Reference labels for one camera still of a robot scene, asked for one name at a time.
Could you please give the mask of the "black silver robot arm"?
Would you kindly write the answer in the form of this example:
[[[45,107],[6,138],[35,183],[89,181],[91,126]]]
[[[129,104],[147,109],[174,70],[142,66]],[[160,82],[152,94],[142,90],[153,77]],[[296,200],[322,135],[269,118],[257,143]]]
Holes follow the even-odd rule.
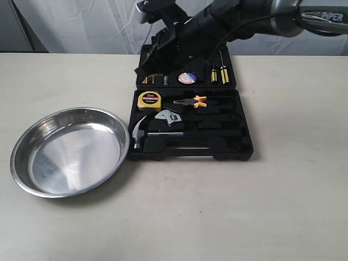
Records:
[[[213,1],[194,16],[175,1],[141,1],[136,7],[142,23],[165,24],[135,70],[139,79],[179,70],[201,55],[209,63],[226,43],[255,34],[347,34],[347,1]]]

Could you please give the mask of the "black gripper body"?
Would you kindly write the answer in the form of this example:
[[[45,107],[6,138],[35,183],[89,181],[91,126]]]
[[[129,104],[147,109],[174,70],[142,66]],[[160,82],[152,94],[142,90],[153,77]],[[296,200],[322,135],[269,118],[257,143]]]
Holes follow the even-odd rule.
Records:
[[[181,69],[189,60],[206,55],[216,43],[216,20],[194,16],[174,29],[160,33],[148,56],[135,70],[140,79],[151,74],[168,74]]]

